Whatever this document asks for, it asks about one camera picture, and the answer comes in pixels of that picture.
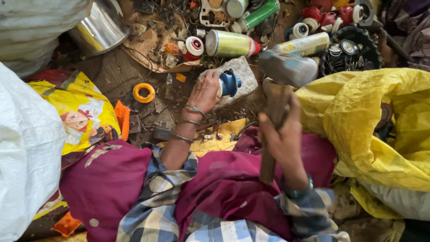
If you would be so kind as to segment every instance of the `dirt floor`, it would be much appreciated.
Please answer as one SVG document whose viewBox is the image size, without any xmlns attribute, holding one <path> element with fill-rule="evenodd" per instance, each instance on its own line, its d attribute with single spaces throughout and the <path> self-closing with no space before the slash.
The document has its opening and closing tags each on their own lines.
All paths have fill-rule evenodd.
<svg viewBox="0 0 430 242">
<path fill-rule="evenodd" d="M 305 7 L 305 2 L 281 2 L 280 5 L 278 22 L 267 45 L 269 49 L 278 43 L 285 42 L 285 29 L 300 18 L 300 11 Z M 150 72 L 131 58 L 121 46 L 105 54 L 82 60 L 80 58 L 80 51 L 67 34 L 60 36 L 60 46 L 55 51 L 55 55 L 50 63 L 50 68 L 79 69 L 83 71 L 109 99 L 113 106 L 116 105 L 118 100 L 127 102 L 127 99 L 131 97 L 133 87 L 139 83 L 144 83 L 144 77 Z M 249 63 L 261 86 L 264 74 L 254 62 L 249 60 Z M 140 105 L 130 113 L 130 115 L 139 115 L 141 120 L 141 132 L 129 135 L 132 145 L 140 147 L 145 141 L 157 143 L 159 140 L 152 138 L 155 126 L 168 128 L 175 126 L 175 121 L 180 115 L 181 109 L 186 104 L 187 97 L 189 97 L 198 75 L 204 70 L 205 68 L 195 68 L 191 72 L 182 73 L 187 77 L 185 83 L 176 80 L 175 73 L 172 73 L 175 90 L 175 98 L 173 100 L 163 98 L 165 94 L 163 84 L 167 79 L 167 74 L 151 73 L 146 82 L 152 85 L 155 90 L 159 88 L 159 92 L 156 94 L 154 101 Z M 253 121 L 256 119 L 254 114 L 257 114 L 263 106 L 264 94 L 260 87 L 257 91 L 237 101 L 232 106 L 207 115 L 203 124 L 206 124 L 205 127 L 208 127 L 240 118 L 249 118 Z M 64 213 L 44 216 L 33 221 L 19 241 L 33 241 L 59 235 L 59 233 L 50 230 L 50 228 Z"/>
</svg>

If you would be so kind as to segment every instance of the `yellow sack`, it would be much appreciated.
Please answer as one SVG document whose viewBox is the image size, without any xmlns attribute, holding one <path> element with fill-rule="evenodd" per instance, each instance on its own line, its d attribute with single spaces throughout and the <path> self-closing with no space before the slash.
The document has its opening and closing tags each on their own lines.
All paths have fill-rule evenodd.
<svg viewBox="0 0 430 242">
<path fill-rule="evenodd" d="M 370 184 L 430 191 L 429 72 L 346 71 L 316 80 L 296 94 L 303 108 L 303 129 L 327 137 L 336 148 L 337 174 Z M 372 135 L 381 118 L 382 100 L 391 102 L 394 112 L 396 140 L 391 146 Z M 370 194 L 364 192 L 351 188 L 358 201 L 371 203 L 365 198 Z M 362 202 L 365 209 L 376 206 Z M 387 209 L 366 210 L 379 218 L 399 216 Z"/>
<path fill-rule="evenodd" d="M 28 85 L 57 109 L 67 133 L 63 155 L 118 139 L 114 108 L 83 72 L 75 71 L 64 82 L 32 81 Z"/>
</svg>

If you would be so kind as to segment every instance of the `blue plastic part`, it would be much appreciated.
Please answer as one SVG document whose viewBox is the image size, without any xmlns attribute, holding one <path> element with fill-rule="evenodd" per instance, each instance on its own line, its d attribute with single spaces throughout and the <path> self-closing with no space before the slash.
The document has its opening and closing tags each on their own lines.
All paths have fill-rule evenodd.
<svg viewBox="0 0 430 242">
<path fill-rule="evenodd" d="M 231 68 L 221 73 L 219 79 L 222 85 L 222 96 L 234 96 L 237 93 L 237 89 L 242 86 L 242 80 L 236 76 L 236 73 Z"/>
</svg>

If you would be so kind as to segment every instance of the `hammer head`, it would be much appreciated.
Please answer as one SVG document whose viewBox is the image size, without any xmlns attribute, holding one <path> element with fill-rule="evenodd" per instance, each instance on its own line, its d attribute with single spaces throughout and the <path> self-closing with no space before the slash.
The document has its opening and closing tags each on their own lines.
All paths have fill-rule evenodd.
<svg viewBox="0 0 430 242">
<path fill-rule="evenodd" d="M 274 50 L 263 51 L 258 58 L 258 66 L 273 81 L 294 87 L 302 87 L 318 75 L 318 65 L 314 60 Z"/>
</svg>

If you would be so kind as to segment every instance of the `wire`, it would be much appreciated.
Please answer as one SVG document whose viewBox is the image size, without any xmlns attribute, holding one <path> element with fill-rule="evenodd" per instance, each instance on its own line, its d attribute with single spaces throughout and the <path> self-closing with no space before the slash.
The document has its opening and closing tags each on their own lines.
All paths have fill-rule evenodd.
<svg viewBox="0 0 430 242">
<path fill-rule="evenodd" d="M 127 47 L 124 44 L 123 44 L 123 48 L 126 48 L 128 50 L 134 50 L 134 51 L 136 51 L 137 53 L 139 53 L 141 56 L 143 56 L 149 62 L 150 66 L 151 66 L 151 69 L 149 70 L 149 73 L 146 76 L 143 77 L 146 80 L 146 78 L 148 78 L 151 75 L 151 73 L 154 71 L 153 68 L 152 68 L 152 61 L 150 59 L 148 59 L 144 54 L 140 53 L 140 51 L 138 51 L 138 50 L 135 50 L 133 48 Z"/>
</svg>

